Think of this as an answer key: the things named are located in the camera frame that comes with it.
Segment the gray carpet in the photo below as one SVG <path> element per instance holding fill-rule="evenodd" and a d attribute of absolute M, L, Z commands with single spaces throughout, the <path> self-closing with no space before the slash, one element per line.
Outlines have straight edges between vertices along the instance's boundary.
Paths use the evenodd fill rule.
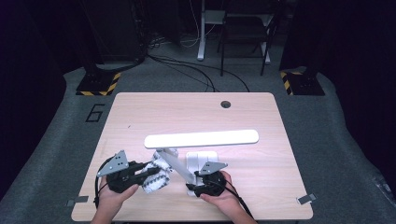
<path fill-rule="evenodd" d="M 318 196 L 312 203 L 313 218 L 300 223 L 396 223 L 396 208 L 375 185 L 377 170 L 348 133 L 330 80 L 318 75 L 325 96 L 287 95 L 278 71 L 285 38 L 283 35 L 276 38 L 270 51 L 272 62 L 266 66 L 263 77 L 259 75 L 260 59 L 236 56 L 236 52 L 249 56 L 249 51 L 242 49 L 228 52 L 231 58 L 226 59 L 225 69 L 244 80 L 250 91 L 271 92 L 276 98 L 306 190 Z M 164 44 L 151 49 L 149 54 L 219 67 L 216 47 L 217 40 L 207 41 L 203 62 L 196 61 L 197 45 L 179 48 Z M 107 64 L 104 68 L 122 65 L 125 64 Z M 196 67 L 211 78 L 218 91 L 247 91 L 233 75 L 220 77 L 219 70 Z M 118 92 L 213 91 L 201 73 L 182 66 L 175 68 L 147 58 L 121 73 L 110 96 L 75 95 L 84 70 L 65 74 L 64 100 L 39 146 L 1 201 L 0 223 L 74 223 L 72 207 L 64 204 L 78 196 Z M 99 122 L 85 122 L 96 104 L 103 104 L 96 107 L 103 111 Z"/>

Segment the yellow black hazard stripe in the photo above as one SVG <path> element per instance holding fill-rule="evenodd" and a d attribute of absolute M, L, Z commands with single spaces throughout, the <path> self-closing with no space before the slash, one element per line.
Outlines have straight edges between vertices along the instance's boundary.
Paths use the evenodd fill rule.
<path fill-rule="evenodd" d="M 294 75 L 301 75 L 300 72 L 292 72 Z M 282 77 L 283 80 L 283 85 L 285 86 L 286 92 L 288 95 L 293 95 L 293 91 L 291 89 L 290 83 L 288 81 L 288 76 L 286 76 L 286 72 L 280 72 L 280 76 Z"/>
<path fill-rule="evenodd" d="M 77 91 L 76 95 L 111 95 L 113 93 L 114 89 L 116 89 L 117 82 L 119 81 L 121 76 L 121 73 L 117 73 L 113 77 L 113 81 L 111 82 L 110 87 L 108 88 L 107 91 Z"/>

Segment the chair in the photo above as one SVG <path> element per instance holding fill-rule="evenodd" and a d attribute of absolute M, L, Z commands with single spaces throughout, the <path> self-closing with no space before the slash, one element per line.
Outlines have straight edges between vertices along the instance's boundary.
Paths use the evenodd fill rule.
<path fill-rule="evenodd" d="M 253 52 L 261 43 L 266 43 L 262 54 L 262 70 L 264 72 L 265 58 L 278 25 L 284 0 L 231 0 L 222 22 L 218 52 L 221 47 L 221 70 L 223 76 L 224 49 L 229 44 L 255 44 Z M 271 15 L 268 24 L 263 24 L 258 15 Z"/>

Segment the desk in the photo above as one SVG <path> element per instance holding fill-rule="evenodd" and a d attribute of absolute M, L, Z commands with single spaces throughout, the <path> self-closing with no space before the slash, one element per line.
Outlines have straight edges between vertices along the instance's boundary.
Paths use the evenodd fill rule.
<path fill-rule="evenodd" d="M 266 25 L 268 21 L 271 19 L 269 15 L 257 15 L 262 19 L 262 22 Z M 197 60 L 203 61 L 205 57 L 205 45 L 206 45 L 206 33 L 205 33 L 205 25 L 206 24 L 222 24 L 222 19 L 224 18 L 223 10 L 206 10 L 205 9 L 205 0 L 201 1 L 201 34 L 200 34 L 200 42 L 198 48 Z M 266 43 L 262 43 L 262 52 L 265 52 Z M 267 53 L 265 58 L 266 63 L 270 63 L 270 56 Z"/>
<path fill-rule="evenodd" d="M 220 103 L 228 101 L 231 107 Z M 219 161 L 227 162 L 228 172 L 240 196 L 257 220 L 309 219 L 310 203 L 300 205 L 297 197 L 305 188 L 276 101 L 271 93 L 119 93 L 82 184 L 80 196 L 87 203 L 76 203 L 72 218 L 91 220 L 94 178 L 99 166 L 124 149 L 128 161 L 149 161 L 154 150 L 144 147 L 150 134 L 198 133 L 254 129 L 260 140 L 253 145 L 189 147 L 178 150 L 185 162 L 188 151 L 217 151 Z M 185 181 L 170 174 L 170 184 L 150 194 L 141 188 L 124 204 L 115 221 L 215 221 L 228 220 L 213 205 L 187 195 Z"/>

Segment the wooden table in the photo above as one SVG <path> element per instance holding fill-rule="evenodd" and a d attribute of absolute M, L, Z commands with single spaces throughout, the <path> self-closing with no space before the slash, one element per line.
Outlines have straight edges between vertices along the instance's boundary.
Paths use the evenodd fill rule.
<path fill-rule="evenodd" d="M 231 107 L 223 108 L 228 101 Z M 254 129 L 260 140 L 253 145 L 189 147 L 178 150 L 185 162 L 189 151 L 216 151 L 227 162 L 239 195 L 257 220 L 300 220 L 313 216 L 276 101 L 263 92 L 119 93 L 111 107 L 72 218 L 91 220 L 94 179 L 99 166 L 120 150 L 128 161 L 150 161 L 154 150 L 144 147 L 146 136 L 162 133 L 198 133 Z M 214 221 L 228 220 L 215 206 L 187 195 L 185 181 L 176 172 L 170 184 L 147 194 L 141 188 L 124 204 L 115 221 Z"/>

